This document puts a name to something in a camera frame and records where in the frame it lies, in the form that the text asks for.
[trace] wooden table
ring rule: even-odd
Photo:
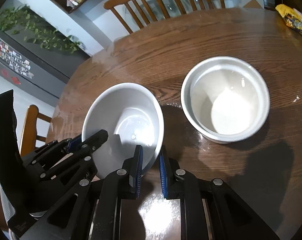
[[[188,71],[214,56],[254,66],[270,91],[262,129],[229,145],[206,140],[184,116],[180,89]],[[56,107],[47,141],[81,133],[86,113],[107,88],[135,82],[162,106],[170,157],[201,179],[222,178],[280,236],[302,224],[302,36],[263,9],[197,11],[152,23],[83,63]],[[179,239],[179,201],[162,199],[157,165],[142,179],[142,195],[125,201],[122,239]]]

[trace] green plant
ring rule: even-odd
[[[28,8],[5,8],[0,11],[0,29],[2,31],[13,30],[12,34],[18,34],[21,30],[30,30],[32,37],[24,37],[24,41],[31,40],[33,43],[40,44],[41,48],[51,49],[57,48],[73,54],[82,44],[80,41],[72,41],[73,35],[63,36],[58,30],[50,30],[45,21],[32,13]]]

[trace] screw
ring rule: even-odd
[[[119,169],[116,174],[122,176],[122,175],[125,175],[126,174],[126,170],[125,169]]]
[[[177,175],[179,175],[179,176],[182,176],[182,175],[184,175],[184,174],[186,173],[186,171],[183,170],[183,169],[178,169],[178,170],[175,171],[175,173],[176,173]]]
[[[82,180],[80,180],[80,185],[81,185],[82,187],[89,185],[89,183],[90,183],[90,182],[89,182],[87,179],[82,179]]]
[[[215,185],[217,185],[217,186],[221,186],[222,183],[223,183],[223,181],[222,181],[221,179],[214,179],[214,180],[213,180],[213,183],[214,183]]]

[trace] refrigerator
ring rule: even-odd
[[[24,36],[25,32],[10,35],[0,30],[0,75],[55,107],[65,85],[89,55],[82,50],[70,54],[43,49],[25,42]]]

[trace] white plastic bowl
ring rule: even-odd
[[[234,57],[213,57],[187,74],[181,89],[189,122],[217,143],[244,140],[267,119],[269,91],[250,64]]]
[[[82,141],[104,129],[109,138],[93,153],[97,176],[105,178],[120,169],[143,146],[142,174],[151,168],[160,152],[164,121],[161,107],[145,87],[122,83],[104,91],[90,107],[83,124]]]

